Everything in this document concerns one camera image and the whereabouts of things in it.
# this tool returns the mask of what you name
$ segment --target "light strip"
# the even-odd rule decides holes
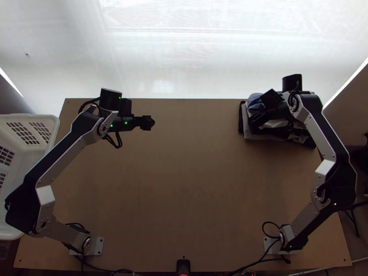
[[[17,91],[19,93],[19,95],[21,95],[24,98],[24,96],[22,95],[22,93],[19,92],[18,88],[16,88],[16,86],[14,85],[14,83],[9,79],[9,77],[5,74],[5,72],[3,71],[3,69],[1,69],[1,67],[0,67],[0,75],[2,75],[3,78],[15,89],[15,91]]]
[[[360,73],[360,71],[368,64],[368,58],[359,66],[358,70],[348,79],[348,81],[325,103],[323,109],[325,109],[336,97],[343,91],[347,85]]]

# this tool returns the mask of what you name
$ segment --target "white wall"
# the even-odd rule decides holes
[[[0,67],[36,112],[101,87],[239,98],[301,73],[325,103],[368,56],[363,0],[0,3]]]
[[[344,145],[364,146],[368,132],[368,58],[323,113]]]

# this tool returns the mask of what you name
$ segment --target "wooden table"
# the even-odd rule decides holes
[[[86,99],[66,99],[59,141]],[[122,133],[123,147],[88,146],[54,182],[58,220],[82,223],[105,238],[90,257],[106,269],[232,271],[264,252],[261,224],[290,223],[309,202],[317,150],[299,144],[246,141],[237,132],[239,100],[135,99],[152,131]],[[292,263],[254,270],[351,265],[337,214],[312,235]],[[79,270],[59,242],[24,235],[15,267]]]

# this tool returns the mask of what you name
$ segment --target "black arm segment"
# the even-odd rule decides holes
[[[52,150],[45,155],[24,177],[22,185],[5,199],[6,223],[24,233],[37,234],[35,223],[40,212],[40,201],[36,194],[38,179],[49,170],[54,163],[81,136],[91,131],[101,117],[82,112],[74,120],[71,130]]]
[[[88,104],[93,106],[83,111]],[[151,130],[155,121],[150,116],[135,117],[131,108],[130,100],[122,99],[120,92],[108,89],[101,89],[100,97],[86,101],[80,107],[70,132],[26,174],[23,183],[5,199],[6,222],[30,236],[47,236],[60,241],[72,249],[71,254],[83,252],[85,256],[101,255],[102,237],[91,237],[90,232],[78,224],[57,221],[53,215],[55,197],[51,184],[87,145],[101,139],[114,144],[107,132],[115,132],[119,138],[119,148],[122,146],[120,131],[130,131],[136,126]]]
[[[319,97],[314,94],[300,94],[299,98],[301,105],[310,113],[309,116],[314,118],[317,127],[323,134],[323,136],[315,135],[319,131],[316,130],[314,132],[310,130],[313,139],[317,146],[320,139],[327,140],[333,152],[335,152],[335,164],[326,174],[325,182],[311,193],[311,203],[292,222],[292,229],[297,230],[293,232],[297,235],[292,239],[286,239],[286,243],[281,248],[281,250],[286,252],[301,250],[308,242],[308,236],[317,227],[334,212],[349,207],[356,200],[357,173],[350,164],[349,153],[345,146],[322,114],[322,103]],[[321,156],[325,158],[324,149],[320,147],[318,149],[320,150]],[[315,205],[313,204],[315,200],[318,200],[318,205],[322,205],[320,206],[319,213],[316,212]]]

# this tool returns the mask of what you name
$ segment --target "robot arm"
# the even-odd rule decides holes
[[[310,201],[292,223],[282,225],[281,242],[275,243],[268,254],[301,250],[310,233],[356,199],[357,173],[350,164],[348,151],[323,115],[319,97],[304,91],[285,92],[283,96],[291,115],[301,121],[312,136],[323,161],[314,173]],[[265,250],[274,241],[265,238]]]
[[[71,254],[100,255],[103,238],[91,238],[78,224],[63,224],[53,215],[55,197],[51,184],[66,166],[89,144],[107,138],[107,132],[130,131],[140,126],[151,130],[150,116],[134,117],[132,102],[120,92],[102,89],[99,114],[90,106],[73,121],[70,132],[24,177],[23,184],[5,200],[6,222],[33,237],[49,237],[62,242]]]

